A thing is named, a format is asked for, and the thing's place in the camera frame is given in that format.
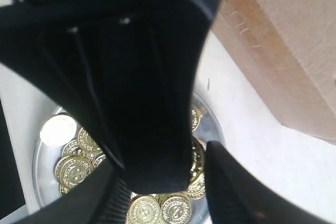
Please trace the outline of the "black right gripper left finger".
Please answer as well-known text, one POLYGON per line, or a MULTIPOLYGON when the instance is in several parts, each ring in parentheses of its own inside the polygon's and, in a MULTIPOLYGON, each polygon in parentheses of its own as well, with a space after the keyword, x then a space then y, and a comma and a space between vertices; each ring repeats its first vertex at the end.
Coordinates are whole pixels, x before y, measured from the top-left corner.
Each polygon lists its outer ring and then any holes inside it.
POLYGON ((16 223, 125 223, 130 195, 105 160, 69 193, 16 223))

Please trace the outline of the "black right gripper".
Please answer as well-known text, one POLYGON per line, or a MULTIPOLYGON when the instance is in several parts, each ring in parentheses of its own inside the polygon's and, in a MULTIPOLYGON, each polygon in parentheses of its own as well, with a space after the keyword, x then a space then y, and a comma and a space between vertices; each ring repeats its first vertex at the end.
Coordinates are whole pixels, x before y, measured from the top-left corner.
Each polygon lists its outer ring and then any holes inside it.
POLYGON ((61 105, 137 193, 190 182, 190 105, 221 0, 14 0, 1 63, 61 105))

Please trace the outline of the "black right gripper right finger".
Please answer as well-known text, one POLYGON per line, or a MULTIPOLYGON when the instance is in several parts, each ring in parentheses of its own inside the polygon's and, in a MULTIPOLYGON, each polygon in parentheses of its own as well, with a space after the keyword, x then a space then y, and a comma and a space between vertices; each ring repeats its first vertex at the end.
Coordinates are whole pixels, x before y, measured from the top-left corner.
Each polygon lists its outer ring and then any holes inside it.
POLYGON ((206 198, 212 223, 325 223, 263 185, 218 141, 207 142, 206 198))

